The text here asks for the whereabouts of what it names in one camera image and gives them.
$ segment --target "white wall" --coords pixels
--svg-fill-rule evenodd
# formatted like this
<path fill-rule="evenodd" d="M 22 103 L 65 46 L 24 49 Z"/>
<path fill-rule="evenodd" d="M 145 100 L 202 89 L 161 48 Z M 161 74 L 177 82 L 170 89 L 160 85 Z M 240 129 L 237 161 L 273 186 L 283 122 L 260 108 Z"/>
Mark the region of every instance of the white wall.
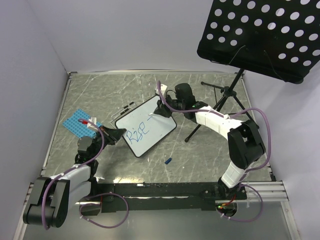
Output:
<path fill-rule="evenodd" d="M 0 2 L 0 239 L 39 176 L 67 74 L 25 0 Z"/>
<path fill-rule="evenodd" d="M 197 55 L 213 0 L 27 0 L 67 71 L 237 69 Z"/>
<path fill-rule="evenodd" d="M 270 164 L 277 180 L 284 182 L 302 239 L 319 239 L 320 64 L 299 85 L 253 72 L 244 79 L 252 106 L 270 121 Z M 265 125 L 260 116 L 258 124 Z"/>

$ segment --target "marker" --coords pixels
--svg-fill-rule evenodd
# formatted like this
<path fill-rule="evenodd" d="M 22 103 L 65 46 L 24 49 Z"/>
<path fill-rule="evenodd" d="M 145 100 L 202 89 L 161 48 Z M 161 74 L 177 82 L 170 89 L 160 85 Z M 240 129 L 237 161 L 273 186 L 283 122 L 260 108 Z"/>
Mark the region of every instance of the marker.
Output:
<path fill-rule="evenodd" d="M 124 114 L 124 113 L 126 113 L 127 111 L 129 111 L 129 109 L 128 109 L 128 107 L 129 106 L 131 106 L 132 104 L 134 104 L 135 102 L 130 102 L 128 105 L 125 105 L 124 107 L 122 107 L 123 109 L 124 109 L 124 111 L 122 111 L 121 113 L 120 113 L 120 115 L 122 115 L 122 114 Z"/>
<path fill-rule="evenodd" d="M 170 157 L 167 161 L 165 161 L 165 162 L 164 162 L 164 164 L 168 164 L 168 163 L 170 163 L 170 162 L 171 162 L 171 160 L 172 160 L 172 158 Z"/>

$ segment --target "blue pegboard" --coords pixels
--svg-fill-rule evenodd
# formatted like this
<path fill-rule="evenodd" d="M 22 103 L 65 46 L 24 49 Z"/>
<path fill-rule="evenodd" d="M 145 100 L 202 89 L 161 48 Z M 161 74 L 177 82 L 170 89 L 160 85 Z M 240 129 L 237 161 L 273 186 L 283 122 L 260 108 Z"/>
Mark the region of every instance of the blue pegboard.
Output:
<path fill-rule="evenodd" d="M 82 124 L 78 121 L 78 119 L 86 119 L 88 120 L 90 118 L 90 115 L 82 111 L 80 108 L 75 111 L 75 113 L 72 115 L 72 117 L 65 120 L 62 125 L 67 128 L 70 132 L 72 132 L 74 135 L 76 135 L 78 138 L 82 138 L 84 136 L 89 136 L 91 138 L 94 138 L 96 136 L 95 131 L 92 131 L 87 128 L 86 124 Z M 98 127 L 101 127 L 100 122 L 96 122 L 96 125 Z"/>

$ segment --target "blue marker cap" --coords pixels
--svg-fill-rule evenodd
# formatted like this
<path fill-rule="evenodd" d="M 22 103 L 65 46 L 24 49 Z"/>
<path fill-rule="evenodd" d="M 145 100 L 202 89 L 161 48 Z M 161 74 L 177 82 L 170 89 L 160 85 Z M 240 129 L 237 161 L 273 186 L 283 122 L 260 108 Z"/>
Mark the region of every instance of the blue marker cap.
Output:
<path fill-rule="evenodd" d="M 170 163 L 171 162 L 171 160 L 172 160 L 172 158 L 170 157 L 167 161 L 165 161 L 164 163 L 165 164 L 168 164 L 168 163 Z"/>

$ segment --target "tripod stand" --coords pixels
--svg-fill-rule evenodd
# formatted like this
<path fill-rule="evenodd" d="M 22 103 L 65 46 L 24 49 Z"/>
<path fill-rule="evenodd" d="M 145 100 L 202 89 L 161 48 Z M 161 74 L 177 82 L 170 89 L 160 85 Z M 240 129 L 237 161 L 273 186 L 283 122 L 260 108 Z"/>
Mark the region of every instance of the tripod stand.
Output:
<path fill-rule="evenodd" d="M 240 102 L 239 98 L 237 98 L 237 93 L 234 91 L 234 88 L 243 73 L 244 73 L 244 69 L 241 68 L 239 70 L 239 72 L 237 73 L 237 75 L 235 76 L 235 78 L 232 81 L 230 86 L 217 86 L 217 85 L 209 84 L 209 83 L 206 83 L 203 81 L 201 82 L 201 85 L 206 85 L 209 87 L 220 89 L 221 93 L 223 93 L 222 98 L 214 105 L 214 107 L 213 107 L 214 110 L 217 110 L 218 112 L 220 112 L 220 110 L 223 108 L 223 106 L 225 105 L 225 103 L 229 97 L 233 97 L 234 100 L 239 104 L 239 106 L 243 110 L 245 109 L 244 105 Z M 246 112 L 245 114 L 248 116 L 248 118 L 250 120 L 254 121 L 248 112 Z M 201 125 L 198 124 L 198 126 L 196 126 L 196 128 L 189 134 L 189 136 L 184 141 L 187 143 L 200 127 L 201 127 Z"/>

